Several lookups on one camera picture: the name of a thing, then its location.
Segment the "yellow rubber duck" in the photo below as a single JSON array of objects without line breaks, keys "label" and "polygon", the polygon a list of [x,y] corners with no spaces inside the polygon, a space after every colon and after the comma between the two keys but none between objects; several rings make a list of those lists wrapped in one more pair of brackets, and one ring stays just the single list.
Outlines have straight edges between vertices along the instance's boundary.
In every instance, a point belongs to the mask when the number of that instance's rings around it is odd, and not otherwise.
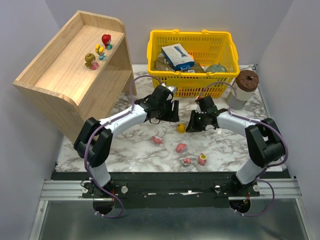
[{"label": "yellow rubber duck", "polygon": [[180,134],[183,134],[186,131],[186,126],[184,123],[179,123],[177,125],[176,131]]}]

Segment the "yellow blue duck toy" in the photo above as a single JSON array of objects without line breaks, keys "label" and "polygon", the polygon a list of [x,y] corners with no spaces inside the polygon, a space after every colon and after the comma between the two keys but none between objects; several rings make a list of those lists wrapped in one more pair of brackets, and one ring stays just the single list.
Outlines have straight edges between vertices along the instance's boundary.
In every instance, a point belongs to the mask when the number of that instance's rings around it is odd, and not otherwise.
[{"label": "yellow blue duck toy", "polygon": [[103,46],[101,46],[100,44],[96,44],[95,52],[98,54],[100,61],[104,61],[106,59],[105,48]]}]

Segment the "brown hat duck toy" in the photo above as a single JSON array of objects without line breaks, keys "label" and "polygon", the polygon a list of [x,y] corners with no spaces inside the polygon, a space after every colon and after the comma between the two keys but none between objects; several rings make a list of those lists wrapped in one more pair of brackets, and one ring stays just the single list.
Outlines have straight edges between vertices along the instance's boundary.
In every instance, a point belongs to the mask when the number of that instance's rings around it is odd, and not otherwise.
[{"label": "brown hat duck toy", "polygon": [[99,68],[99,64],[96,62],[96,57],[93,53],[88,53],[84,57],[85,66],[91,70],[97,70]]}]

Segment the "red haired mermaid toy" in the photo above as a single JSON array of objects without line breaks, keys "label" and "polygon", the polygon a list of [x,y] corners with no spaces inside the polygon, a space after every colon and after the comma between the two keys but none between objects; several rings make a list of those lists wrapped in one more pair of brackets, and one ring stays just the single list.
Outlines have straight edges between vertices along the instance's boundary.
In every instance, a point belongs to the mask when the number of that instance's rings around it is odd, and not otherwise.
[{"label": "red haired mermaid toy", "polygon": [[111,50],[113,48],[112,44],[111,44],[111,41],[112,41],[112,38],[111,38],[111,35],[110,34],[104,34],[102,35],[101,37],[101,41],[104,45],[104,48],[106,50]]}]

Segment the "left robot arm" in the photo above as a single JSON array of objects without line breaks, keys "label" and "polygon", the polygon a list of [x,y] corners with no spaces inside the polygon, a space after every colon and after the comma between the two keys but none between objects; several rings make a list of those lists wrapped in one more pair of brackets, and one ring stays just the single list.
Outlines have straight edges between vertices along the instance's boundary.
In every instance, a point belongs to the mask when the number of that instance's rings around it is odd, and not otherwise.
[{"label": "left robot arm", "polygon": [[105,161],[114,137],[151,119],[179,121],[179,101],[173,100],[176,91],[175,86],[161,84],[152,94],[134,101],[120,113],[101,120],[90,117],[85,121],[73,147],[84,159],[85,169],[97,186],[104,187],[111,181]]}]

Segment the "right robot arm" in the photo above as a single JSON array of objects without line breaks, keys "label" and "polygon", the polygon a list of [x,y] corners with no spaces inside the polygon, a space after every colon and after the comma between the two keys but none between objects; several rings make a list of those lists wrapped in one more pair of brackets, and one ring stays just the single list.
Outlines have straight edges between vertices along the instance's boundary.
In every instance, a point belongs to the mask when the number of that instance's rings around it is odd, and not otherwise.
[{"label": "right robot arm", "polygon": [[195,102],[197,108],[191,111],[187,133],[203,132],[211,126],[246,138],[249,160],[232,177],[235,188],[254,182],[268,168],[279,165],[272,162],[287,159],[288,146],[273,119],[251,119],[218,109],[210,96],[198,97]]}]

